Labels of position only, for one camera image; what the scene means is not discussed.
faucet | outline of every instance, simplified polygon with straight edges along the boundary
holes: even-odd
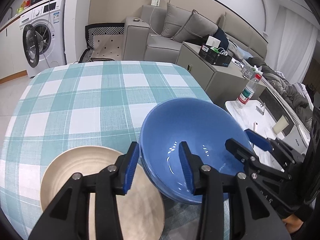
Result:
[[[10,19],[12,18],[12,12],[13,12],[12,7],[9,7],[9,9],[11,9],[11,13],[10,13],[10,18],[9,18],[8,20],[10,20]]]

curtain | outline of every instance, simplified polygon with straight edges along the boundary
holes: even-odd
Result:
[[[311,62],[318,29],[305,18],[280,6],[273,27],[266,63],[281,71],[289,83],[301,83]]]

black box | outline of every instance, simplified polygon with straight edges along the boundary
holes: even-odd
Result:
[[[232,57],[227,55],[222,55],[215,52],[213,49],[210,49],[211,46],[203,44],[199,51],[199,56],[205,59],[211,65],[228,67]]]

beige cup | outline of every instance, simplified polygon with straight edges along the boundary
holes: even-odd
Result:
[[[288,119],[283,115],[281,116],[281,118],[279,119],[278,122],[276,122],[276,124],[274,125],[273,132],[275,134],[278,134],[280,132],[283,131],[284,128],[286,128],[289,125],[289,121]]]

plate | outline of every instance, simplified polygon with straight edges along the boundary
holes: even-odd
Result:
[[[143,122],[139,138],[143,167],[167,197],[200,204],[202,196],[193,196],[186,187],[179,143],[186,141],[204,164],[235,175],[243,171],[243,164],[226,150],[225,141],[229,138],[251,149],[247,135],[222,108],[196,98],[171,99],[153,108]]]
[[[98,173],[114,164],[121,152],[101,146],[81,146],[56,157],[46,169],[40,188],[40,204],[44,210],[64,183],[75,172],[84,176]],[[164,228],[164,204],[159,191],[137,165],[131,189],[125,196],[116,196],[124,240],[158,240]],[[94,203],[90,194],[89,239],[95,240]]]

